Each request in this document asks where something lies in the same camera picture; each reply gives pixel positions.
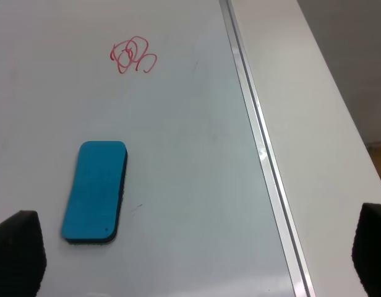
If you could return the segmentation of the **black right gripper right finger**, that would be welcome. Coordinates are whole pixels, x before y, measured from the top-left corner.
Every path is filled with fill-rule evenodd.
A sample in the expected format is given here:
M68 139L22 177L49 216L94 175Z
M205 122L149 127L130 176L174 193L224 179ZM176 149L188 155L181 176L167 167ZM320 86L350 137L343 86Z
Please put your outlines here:
M381 296L381 204L362 205L351 257L367 295Z

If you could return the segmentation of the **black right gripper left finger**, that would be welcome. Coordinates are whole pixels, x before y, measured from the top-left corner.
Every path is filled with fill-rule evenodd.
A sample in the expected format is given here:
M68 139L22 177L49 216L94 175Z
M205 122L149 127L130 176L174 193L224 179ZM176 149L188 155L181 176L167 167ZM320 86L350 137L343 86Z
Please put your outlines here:
M0 296L36 296L46 266L36 211L21 210L0 223Z

